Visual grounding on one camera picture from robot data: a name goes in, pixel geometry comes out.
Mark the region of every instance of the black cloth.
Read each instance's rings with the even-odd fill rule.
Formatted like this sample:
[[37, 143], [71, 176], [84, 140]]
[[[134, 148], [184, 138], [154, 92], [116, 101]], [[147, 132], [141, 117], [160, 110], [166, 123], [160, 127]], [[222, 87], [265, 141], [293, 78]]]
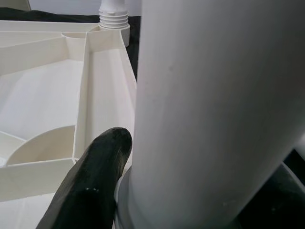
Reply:
[[[0, 8], [0, 20], [98, 23], [100, 21], [100, 17], [98, 15], [63, 15], [38, 10], [23, 11], [11, 8]], [[129, 17], [130, 43], [126, 50], [136, 78], [138, 69], [140, 23], [140, 16]]]

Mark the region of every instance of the black rubber object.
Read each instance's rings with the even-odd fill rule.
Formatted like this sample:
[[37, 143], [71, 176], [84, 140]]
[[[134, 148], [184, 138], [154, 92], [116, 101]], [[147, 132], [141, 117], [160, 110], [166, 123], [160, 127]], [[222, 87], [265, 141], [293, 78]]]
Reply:
[[98, 136], [68, 172], [37, 229], [111, 229], [114, 189], [131, 148], [124, 128]]

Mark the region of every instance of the plastic compartment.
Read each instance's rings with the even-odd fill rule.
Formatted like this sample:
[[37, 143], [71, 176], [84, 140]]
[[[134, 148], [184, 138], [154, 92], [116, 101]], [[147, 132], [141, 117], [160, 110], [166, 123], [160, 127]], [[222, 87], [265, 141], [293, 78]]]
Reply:
[[114, 126], [133, 134], [136, 81], [120, 31], [20, 21], [0, 30], [0, 228], [31, 229], [95, 137]]

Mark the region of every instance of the white pipe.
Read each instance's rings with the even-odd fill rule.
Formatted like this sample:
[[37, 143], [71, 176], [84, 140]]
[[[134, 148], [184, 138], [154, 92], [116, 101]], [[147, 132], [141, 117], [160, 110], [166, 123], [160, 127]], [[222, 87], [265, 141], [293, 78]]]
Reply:
[[130, 25], [125, 0], [102, 0], [100, 7], [100, 27], [103, 29], [119, 29], [125, 47], [129, 45]]
[[221, 228], [238, 215], [305, 129], [304, 9], [143, 0], [119, 228]]

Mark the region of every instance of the white post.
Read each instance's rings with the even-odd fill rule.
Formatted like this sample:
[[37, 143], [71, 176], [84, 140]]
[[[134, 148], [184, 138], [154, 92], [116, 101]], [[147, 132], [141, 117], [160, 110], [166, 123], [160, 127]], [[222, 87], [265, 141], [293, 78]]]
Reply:
[[130, 25], [125, 0], [102, 0], [100, 7], [100, 27], [119, 29], [125, 47], [129, 45]]
[[143, 0], [123, 229], [222, 228], [305, 129], [305, 2]]

